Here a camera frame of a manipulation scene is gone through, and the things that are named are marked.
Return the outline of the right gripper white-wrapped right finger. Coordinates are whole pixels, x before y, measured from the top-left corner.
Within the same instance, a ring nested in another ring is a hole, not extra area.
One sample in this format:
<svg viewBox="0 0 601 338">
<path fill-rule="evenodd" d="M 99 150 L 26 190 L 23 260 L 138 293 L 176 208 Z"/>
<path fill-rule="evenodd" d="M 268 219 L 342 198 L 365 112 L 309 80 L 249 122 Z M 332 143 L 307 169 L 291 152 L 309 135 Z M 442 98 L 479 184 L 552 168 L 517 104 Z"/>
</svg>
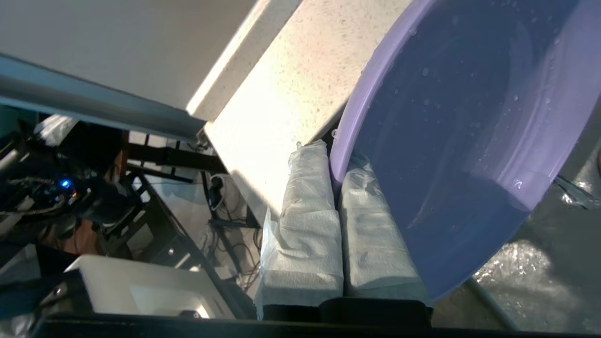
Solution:
<svg viewBox="0 0 601 338">
<path fill-rule="evenodd" d="M 350 158 L 340 196 L 344 293 L 348 297 L 433 302 L 393 220 L 369 159 Z"/>
</svg>

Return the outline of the right gripper white-wrapped left finger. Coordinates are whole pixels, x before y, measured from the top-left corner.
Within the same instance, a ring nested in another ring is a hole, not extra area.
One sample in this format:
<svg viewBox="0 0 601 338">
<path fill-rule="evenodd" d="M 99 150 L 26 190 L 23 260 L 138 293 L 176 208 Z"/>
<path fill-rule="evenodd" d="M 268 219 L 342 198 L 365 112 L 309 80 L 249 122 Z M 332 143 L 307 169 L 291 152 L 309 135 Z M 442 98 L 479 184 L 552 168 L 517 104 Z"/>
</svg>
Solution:
<svg viewBox="0 0 601 338">
<path fill-rule="evenodd" d="M 268 306 L 317 307 L 343 296 L 341 225 L 334 205 L 326 143 L 299 144 L 278 217 L 262 227 L 258 319 Z"/>
</svg>

